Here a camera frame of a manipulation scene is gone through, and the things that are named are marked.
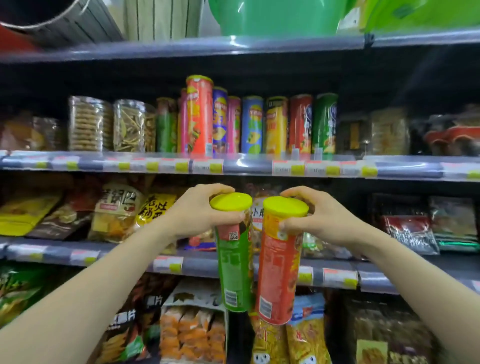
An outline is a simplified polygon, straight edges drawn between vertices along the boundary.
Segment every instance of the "jar of cookies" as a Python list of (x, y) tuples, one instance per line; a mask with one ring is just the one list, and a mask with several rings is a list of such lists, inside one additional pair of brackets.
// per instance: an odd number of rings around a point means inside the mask
[(69, 99), (69, 150), (113, 150), (113, 109), (103, 100), (72, 96)]
[(117, 100), (113, 147), (116, 152), (155, 152), (156, 109), (136, 100)]

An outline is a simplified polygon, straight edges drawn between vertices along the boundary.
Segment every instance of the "blue chip canister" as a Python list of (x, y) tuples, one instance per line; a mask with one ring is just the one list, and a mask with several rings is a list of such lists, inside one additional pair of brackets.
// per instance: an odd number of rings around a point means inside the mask
[(263, 142), (264, 100), (260, 96), (242, 99), (241, 152), (260, 154)]
[(227, 152), (227, 90), (213, 88), (213, 153)]

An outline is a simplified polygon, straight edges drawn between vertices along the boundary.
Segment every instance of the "lime green plastic container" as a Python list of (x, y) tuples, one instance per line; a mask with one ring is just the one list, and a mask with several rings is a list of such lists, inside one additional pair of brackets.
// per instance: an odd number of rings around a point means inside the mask
[(422, 31), (480, 24), (479, 0), (368, 0), (366, 32)]
[(209, 0), (224, 36), (329, 36), (355, 0)]

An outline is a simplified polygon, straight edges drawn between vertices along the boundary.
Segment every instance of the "person's right hand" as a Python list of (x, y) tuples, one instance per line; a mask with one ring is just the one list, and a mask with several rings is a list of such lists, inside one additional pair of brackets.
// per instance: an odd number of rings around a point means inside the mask
[(340, 245), (355, 251), (357, 244), (377, 230), (348, 211), (327, 192), (299, 186), (283, 191), (281, 196), (300, 197), (314, 206), (313, 215), (304, 218), (288, 218), (279, 228), (286, 232), (306, 231), (327, 243)]

